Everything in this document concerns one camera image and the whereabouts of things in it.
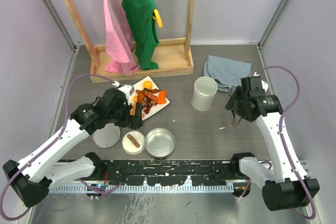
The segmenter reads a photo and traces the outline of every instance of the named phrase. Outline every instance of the gray towel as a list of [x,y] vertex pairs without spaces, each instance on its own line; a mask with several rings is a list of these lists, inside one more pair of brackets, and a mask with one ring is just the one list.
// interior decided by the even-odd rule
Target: gray towel
[[213,78],[219,91],[229,92],[241,85],[241,78],[251,76],[251,63],[209,55],[204,65],[204,76]]

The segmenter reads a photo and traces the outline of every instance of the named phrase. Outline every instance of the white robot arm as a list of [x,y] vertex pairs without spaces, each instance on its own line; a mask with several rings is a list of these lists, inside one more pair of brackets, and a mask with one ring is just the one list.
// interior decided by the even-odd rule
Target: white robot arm
[[[266,95],[259,76],[242,78],[242,85],[232,93],[225,108],[232,112],[234,118],[237,114],[249,122],[256,121],[273,165],[273,171],[270,171],[252,153],[238,153],[233,155],[230,162],[233,173],[251,178],[262,190],[264,202],[271,211],[307,206],[309,199],[298,176],[302,178],[312,197],[319,191],[319,183],[317,179],[309,178],[301,166],[285,123],[279,129],[283,110],[277,96]],[[295,170],[285,152],[281,134],[295,163]]]
[[116,85],[117,89],[106,90],[95,104],[78,106],[65,124],[62,136],[34,162],[29,163],[59,136],[62,129],[25,158],[18,162],[9,160],[4,164],[3,169],[8,180],[28,164],[11,184],[26,207],[38,204],[50,190],[60,185],[83,177],[98,178],[103,174],[106,170],[105,164],[95,153],[88,153],[74,162],[53,167],[70,149],[94,131],[108,123],[135,130],[143,125],[140,104],[135,115],[130,115],[133,86],[119,86],[117,82]]

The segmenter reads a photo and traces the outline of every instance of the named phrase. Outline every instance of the wooden clothes rack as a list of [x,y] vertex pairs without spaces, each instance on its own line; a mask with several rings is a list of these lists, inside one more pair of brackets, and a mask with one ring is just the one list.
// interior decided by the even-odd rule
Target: wooden clothes rack
[[[105,45],[92,45],[85,26],[79,16],[73,0],[64,0],[76,24],[80,36],[91,57],[90,73],[100,74],[112,80],[142,79],[146,76],[164,77],[191,74],[194,72],[194,62],[190,50],[190,38],[193,23],[194,2],[189,0],[187,30],[185,38],[161,39],[156,47],[152,61],[159,65],[159,69],[141,70],[133,72],[132,76],[123,73],[109,73],[105,71],[111,62],[111,57],[105,52]],[[90,77],[92,82],[107,81],[99,77]]]

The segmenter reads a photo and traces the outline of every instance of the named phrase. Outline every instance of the white wall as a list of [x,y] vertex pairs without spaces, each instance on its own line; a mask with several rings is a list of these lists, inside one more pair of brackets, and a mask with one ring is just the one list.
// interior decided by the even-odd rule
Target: white wall
[[[48,135],[71,48],[41,0],[0,0],[0,164],[28,155]],[[6,183],[0,173],[0,189]],[[12,189],[5,211],[17,215]],[[0,223],[7,223],[0,217]]]
[[[51,0],[73,41],[81,42],[62,0]],[[94,44],[105,43],[102,0],[73,0]],[[159,38],[185,37],[188,0],[155,0],[163,20]],[[192,43],[260,41],[280,0],[195,0]]]
[[[291,0],[264,46],[268,65],[290,68],[302,88],[286,117],[295,150],[321,190],[323,223],[335,223],[336,205],[336,5],[335,0]],[[271,72],[275,92],[287,105],[296,92],[287,74]]]

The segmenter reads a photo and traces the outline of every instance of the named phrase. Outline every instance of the green tank top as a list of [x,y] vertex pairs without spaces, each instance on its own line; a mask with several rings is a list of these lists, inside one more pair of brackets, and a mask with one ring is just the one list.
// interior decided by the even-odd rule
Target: green tank top
[[122,7],[137,43],[135,55],[141,69],[158,69],[158,64],[152,62],[154,49],[159,44],[153,19],[157,9],[154,0],[122,0]]

